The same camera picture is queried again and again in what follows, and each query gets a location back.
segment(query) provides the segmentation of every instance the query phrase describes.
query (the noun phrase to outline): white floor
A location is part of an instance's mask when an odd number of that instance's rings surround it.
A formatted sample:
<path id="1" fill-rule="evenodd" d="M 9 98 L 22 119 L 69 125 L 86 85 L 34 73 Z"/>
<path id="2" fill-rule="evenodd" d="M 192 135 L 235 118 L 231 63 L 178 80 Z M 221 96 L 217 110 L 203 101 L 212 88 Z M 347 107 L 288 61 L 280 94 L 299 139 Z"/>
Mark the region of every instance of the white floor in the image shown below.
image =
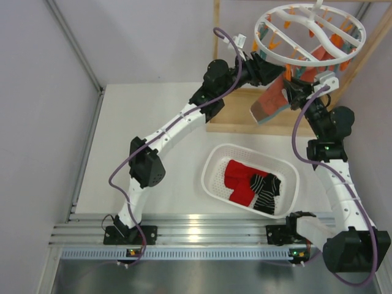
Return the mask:
<path id="1" fill-rule="evenodd" d="M 108 185 L 108 177 L 129 155 L 129 143 L 163 126 L 200 86 L 199 83 L 108 85 L 88 160 L 77 213 L 117 213 L 123 196 Z M 298 138 L 305 156 L 309 138 Z M 207 133 L 195 130 L 163 159 L 165 179 L 153 188 L 145 213 L 243 213 L 245 210 L 208 196 L 202 189 L 202 169 L 211 150 L 222 143 L 233 143 L 291 162 L 300 174 L 300 193 L 294 211 L 330 211 L 323 187 L 310 165 L 298 161 L 290 137 L 270 135 Z M 115 183 L 127 189 L 129 167 L 125 166 Z"/>

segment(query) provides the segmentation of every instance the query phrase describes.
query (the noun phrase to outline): plastic basket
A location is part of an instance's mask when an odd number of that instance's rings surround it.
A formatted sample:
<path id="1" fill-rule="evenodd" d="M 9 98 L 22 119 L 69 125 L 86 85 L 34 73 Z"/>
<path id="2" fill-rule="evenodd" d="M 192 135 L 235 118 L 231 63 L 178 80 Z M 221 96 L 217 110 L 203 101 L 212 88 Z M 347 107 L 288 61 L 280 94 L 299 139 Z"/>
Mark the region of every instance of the plastic basket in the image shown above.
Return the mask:
<path id="1" fill-rule="evenodd" d="M 241 162 L 248 167 L 275 174 L 280 180 L 280 196 L 275 197 L 275 214 L 270 215 L 253 209 L 257 197 L 246 207 L 229 200 L 233 190 L 224 184 L 224 175 L 230 160 Z M 292 212 L 300 186 L 298 171 L 289 162 L 243 148 L 233 144 L 222 144 L 213 149 L 202 173 L 202 186 L 206 193 L 231 205 L 252 211 L 272 219 L 280 219 Z"/>

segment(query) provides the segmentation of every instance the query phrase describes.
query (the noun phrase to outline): red cloth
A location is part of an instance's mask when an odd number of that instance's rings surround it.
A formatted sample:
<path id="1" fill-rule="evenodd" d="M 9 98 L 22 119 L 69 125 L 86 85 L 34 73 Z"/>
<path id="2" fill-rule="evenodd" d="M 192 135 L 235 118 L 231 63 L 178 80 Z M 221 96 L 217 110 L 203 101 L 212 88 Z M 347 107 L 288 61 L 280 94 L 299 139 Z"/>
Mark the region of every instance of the red cloth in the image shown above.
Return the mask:
<path id="1" fill-rule="evenodd" d="M 258 174 L 262 177 L 267 173 L 255 168 L 247 167 L 235 160 L 228 162 L 225 171 L 225 186 L 234 189 L 230 196 L 230 201 L 249 206 L 252 202 L 255 192 L 251 189 L 251 177 Z"/>

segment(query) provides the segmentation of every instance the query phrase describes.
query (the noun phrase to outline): striped sock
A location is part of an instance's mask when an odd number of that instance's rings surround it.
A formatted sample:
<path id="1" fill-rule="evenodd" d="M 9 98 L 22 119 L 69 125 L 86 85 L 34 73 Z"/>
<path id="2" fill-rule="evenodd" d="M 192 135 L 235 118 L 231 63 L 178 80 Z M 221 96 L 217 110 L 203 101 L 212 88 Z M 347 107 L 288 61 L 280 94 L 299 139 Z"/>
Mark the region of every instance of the striped sock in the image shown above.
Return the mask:
<path id="1" fill-rule="evenodd" d="M 257 174 L 253 175 L 251 178 L 251 189 L 258 195 L 253 209 L 263 213 L 274 214 L 274 197 L 279 195 L 280 183 L 281 181 L 271 173 L 265 177 Z"/>

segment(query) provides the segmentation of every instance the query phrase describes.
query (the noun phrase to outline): wooden frame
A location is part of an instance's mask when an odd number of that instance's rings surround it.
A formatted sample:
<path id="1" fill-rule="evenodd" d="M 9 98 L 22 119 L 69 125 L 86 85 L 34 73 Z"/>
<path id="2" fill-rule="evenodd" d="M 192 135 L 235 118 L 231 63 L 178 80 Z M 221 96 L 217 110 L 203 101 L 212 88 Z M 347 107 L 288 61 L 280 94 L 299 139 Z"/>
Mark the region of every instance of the wooden frame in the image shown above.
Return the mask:
<path id="1" fill-rule="evenodd" d="M 285 0 L 287 2 L 311 2 L 306 0 Z M 333 2 L 392 2 L 392 0 L 334 0 Z M 214 26 L 219 26 L 221 0 L 214 0 Z M 349 88 L 358 72 L 366 64 L 374 50 L 384 39 L 388 31 L 392 28 L 392 4 L 383 14 L 379 23 L 367 38 L 363 49 L 350 64 L 349 68 L 340 80 L 341 87 L 332 94 L 330 108 L 334 107 L 342 95 Z M 213 58 L 218 56 L 218 38 L 214 37 Z M 258 126 L 253 120 L 249 109 L 251 105 L 260 97 L 262 90 L 259 89 L 238 89 L 225 98 L 225 107 L 207 125 L 208 132 L 230 132 L 247 134 L 270 134 L 270 135 L 290 135 L 298 116 L 296 111 L 284 110 L 275 118 Z M 298 135 L 313 136 L 313 132 L 304 120 L 301 122 Z"/>

